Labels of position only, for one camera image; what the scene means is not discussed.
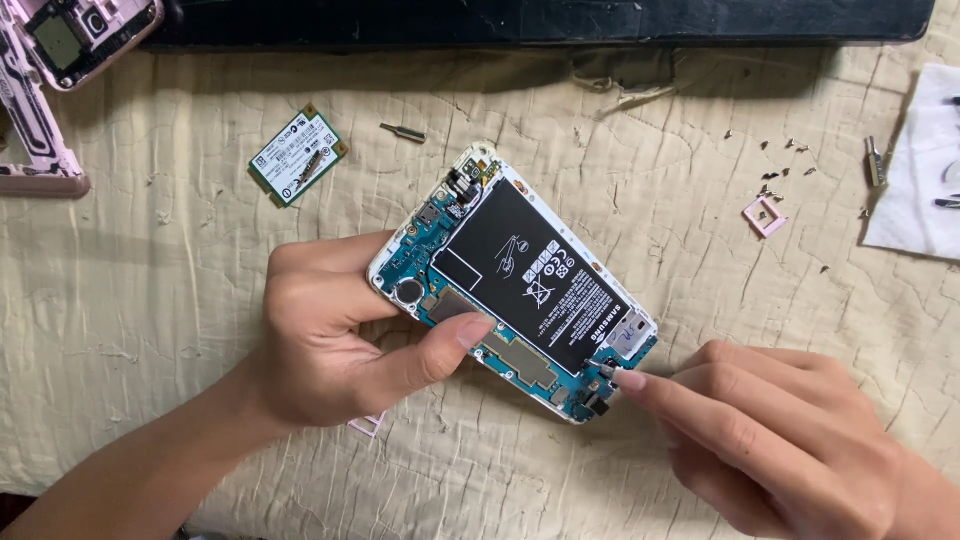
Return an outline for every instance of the beige fabric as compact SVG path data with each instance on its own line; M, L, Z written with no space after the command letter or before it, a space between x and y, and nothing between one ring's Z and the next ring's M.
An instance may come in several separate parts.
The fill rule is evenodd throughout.
M625 110L538 55L130 55L54 98L94 191L0 201L0 491L40 493L212 384L256 340L272 248L397 225L482 138L658 318L648 369L716 337L838 356L891 431L960 480L960 270L856 246L863 138L886 147L925 62L960 65L958 7L941 1L905 46L687 51L679 95ZM276 209L245 164L309 101L353 151ZM759 241L740 211L784 167L769 184L790 222ZM314 430L253 456L195 521L270 538L737 536L627 404L570 427L471 363L376 440Z

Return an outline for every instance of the black battery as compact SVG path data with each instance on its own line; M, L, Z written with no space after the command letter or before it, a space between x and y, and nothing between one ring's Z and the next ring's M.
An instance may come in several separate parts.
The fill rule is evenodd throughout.
M507 181L491 188L432 266L574 375L629 312Z

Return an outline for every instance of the hand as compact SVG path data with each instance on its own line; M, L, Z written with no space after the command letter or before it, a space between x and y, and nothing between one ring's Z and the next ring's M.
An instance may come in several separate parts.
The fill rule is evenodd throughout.
M960 491L886 434L831 358L711 341L672 380L615 380L657 417L678 480L743 533L960 538Z
M261 399L292 430L379 414L449 376L493 328L485 315L444 321L418 345L384 355L352 328L399 310L367 268L393 232L274 250L264 293L265 343L249 358Z

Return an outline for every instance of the screwdriver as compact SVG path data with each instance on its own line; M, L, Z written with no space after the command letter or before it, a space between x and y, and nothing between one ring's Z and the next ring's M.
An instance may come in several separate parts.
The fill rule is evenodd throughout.
M387 130L388 132L394 132L396 136L401 136L406 139L410 139L417 144L423 144L426 142L426 134L411 130L410 128L404 128L402 126L391 126L389 124L380 124L380 127Z

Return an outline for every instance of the sim card tray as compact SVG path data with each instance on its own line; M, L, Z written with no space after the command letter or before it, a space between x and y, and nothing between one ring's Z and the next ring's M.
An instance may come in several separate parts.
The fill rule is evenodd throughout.
M761 206L770 212L770 216L774 218L773 223L766 227L763 227L754 216L754 210ZM783 227L783 224L786 223L787 220L766 196L757 198L753 204L746 207L746 209L743 210L743 216L747 218L747 221L754 227L754 230L764 238L769 238L771 234L775 233L780 227Z
M369 438L373 439L374 437L376 437L377 432L380 431L380 425L383 424L383 417L386 415L387 415L386 412L381 412L379 416L364 417L364 420L373 424L372 430L367 430L363 426L360 426L359 424L357 424L357 420L359 420L359 418L357 420L350 420L349 423L347 423L347 425L367 435Z
M30 165L0 164L0 195L83 197L90 181L40 89L42 78L17 38L6 2L0 0L0 99L10 114Z

